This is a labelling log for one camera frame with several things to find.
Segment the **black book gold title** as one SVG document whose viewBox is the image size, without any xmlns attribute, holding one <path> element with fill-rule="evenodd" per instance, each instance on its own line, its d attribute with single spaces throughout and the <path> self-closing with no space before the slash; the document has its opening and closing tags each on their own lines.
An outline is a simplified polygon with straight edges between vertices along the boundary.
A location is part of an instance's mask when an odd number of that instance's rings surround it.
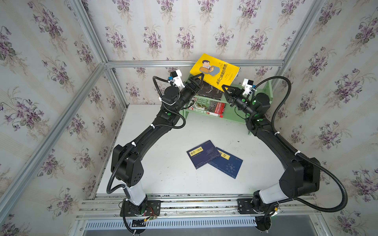
<svg viewBox="0 0 378 236">
<path fill-rule="evenodd" d="M 208 84 L 207 82 L 203 82 L 202 87 L 198 91 L 197 95 L 215 100 L 221 100 L 223 92 L 215 88 L 214 86 Z"/>
</svg>

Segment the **yellow cartoon book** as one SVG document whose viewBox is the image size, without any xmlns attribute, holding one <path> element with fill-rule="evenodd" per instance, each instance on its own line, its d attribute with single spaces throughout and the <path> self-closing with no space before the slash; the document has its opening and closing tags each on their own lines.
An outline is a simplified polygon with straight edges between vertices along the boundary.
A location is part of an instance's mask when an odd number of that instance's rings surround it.
<svg viewBox="0 0 378 236">
<path fill-rule="evenodd" d="M 223 92 L 222 86 L 230 86 L 240 67 L 226 63 L 208 54 L 203 54 L 190 69 L 191 75 L 204 74 L 204 81 Z"/>
</svg>

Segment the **green red plant book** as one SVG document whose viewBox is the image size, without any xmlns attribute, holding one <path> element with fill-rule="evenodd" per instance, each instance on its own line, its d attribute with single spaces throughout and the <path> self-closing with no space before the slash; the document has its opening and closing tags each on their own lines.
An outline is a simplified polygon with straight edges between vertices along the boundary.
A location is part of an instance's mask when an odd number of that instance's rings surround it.
<svg viewBox="0 0 378 236">
<path fill-rule="evenodd" d="M 188 110 L 218 118 L 223 118 L 225 103 L 208 100 L 202 97 L 195 97 L 194 105 L 192 105 Z"/>
</svg>

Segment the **dark blue hardcover book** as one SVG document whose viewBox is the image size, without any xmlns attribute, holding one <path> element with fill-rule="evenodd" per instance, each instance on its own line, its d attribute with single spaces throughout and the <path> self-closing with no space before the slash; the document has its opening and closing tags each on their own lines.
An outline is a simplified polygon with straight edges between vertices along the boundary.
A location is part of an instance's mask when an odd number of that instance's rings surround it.
<svg viewBox="0 0 378 236">
<path fill-rule="evenodd" d="M 196 169 L 220 157 L 219 151 L 210 140 L 191 148 L 187 151 L 187 155 Z"/>
</svg>

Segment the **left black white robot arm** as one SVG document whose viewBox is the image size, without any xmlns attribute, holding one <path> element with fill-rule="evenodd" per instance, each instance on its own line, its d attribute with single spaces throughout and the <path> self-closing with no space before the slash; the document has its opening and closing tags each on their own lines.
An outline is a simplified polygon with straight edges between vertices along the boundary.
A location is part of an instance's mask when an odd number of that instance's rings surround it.
<svg viewBox="0 0 378 236">
<path fill-rule="evenodd" d="M 177 70 L 168 79 L 153 76 L 152 80 L 161 100 L 160 110 L 140 135 L 126 145 L 117 145 L 113 149 L 111 176 L 106 187 L 107 194 L 122 189 L 127 200 L 140 208 L 147 205 L 147 195 L 140 182 L 144 174 L 143 157 L 163 135 L 185 127 L 186 119 L 180 111 L 188 108 L 187 104 L 203 87 L 204 74 L 192 76 L 183 82 L 181 72 Z"/>
</svg>

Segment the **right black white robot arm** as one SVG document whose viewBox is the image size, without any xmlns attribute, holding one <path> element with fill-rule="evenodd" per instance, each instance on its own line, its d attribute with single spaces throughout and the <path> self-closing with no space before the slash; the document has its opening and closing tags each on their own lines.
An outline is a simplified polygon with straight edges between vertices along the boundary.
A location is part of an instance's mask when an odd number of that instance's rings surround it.
<svg viewBox="0 0 378 236">
<path fill-rule="evenodd" d="M 267 94 L 254 94 L 255 88 L 251 88 L 250 91 L 246 92 L 244 89 L 237 87 L 222 86 L 224 96 L 229 105 L 236 107 L 246 115 L 245 122 L 248 131 L 269 147 L 284 168 L 284 173 L 277 184 L 254 193 L 252 199 L 254 210 L 256 212 L 266 212 L 270 206 L 289 201 L 298 201 L 321 212 L 341 211 L 348 203 L 347 190 L 342 182 L 333 173 L 321 166 L 316 158 L 309 158 L 291 145 L 275 127 L 275 117 L 288 99 L 292 85 L 290 80 L 283 76 L 273 76 L 263 80 L 265 83 L 278 79 L 287 83 L 287 91 L 274 111 L 271 120 L 265 117 L 265 113 L 270 108 L 270 98 Z M 321 173 L 325 173 L 334 180 L 340 189 L 342 198 L 337 206 L 320 207 L 301 198 L 303 195 L 315 193 L 319 190 Z"/>
</svg>

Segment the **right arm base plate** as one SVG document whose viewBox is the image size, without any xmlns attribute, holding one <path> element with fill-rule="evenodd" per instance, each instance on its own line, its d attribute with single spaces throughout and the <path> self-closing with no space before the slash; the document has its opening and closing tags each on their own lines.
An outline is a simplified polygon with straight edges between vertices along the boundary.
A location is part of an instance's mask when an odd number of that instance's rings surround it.
<svg viewBox="0 0 378 236">
<path fill-rule="evenodd" d="M 259 199 L 258 198 L 240 198 L 237 199 L 238 212 L 240 214 L 258 214 Z"/>
</svg>

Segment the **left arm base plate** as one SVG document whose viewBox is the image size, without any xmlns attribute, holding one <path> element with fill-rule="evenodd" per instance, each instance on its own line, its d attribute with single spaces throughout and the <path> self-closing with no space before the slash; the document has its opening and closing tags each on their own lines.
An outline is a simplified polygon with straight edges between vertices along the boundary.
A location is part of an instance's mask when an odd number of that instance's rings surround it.
<svg viewBox="0 0 378 236">
<path fill-rule="evenodd" d="M 137 216 L 159 216 L 161 210 L 161 201 L 144 200 L 140 206 L 134 205 L 130 201 L 125 201 L 121 205 L 121 217 L 137 217 Z"/>
</svg>

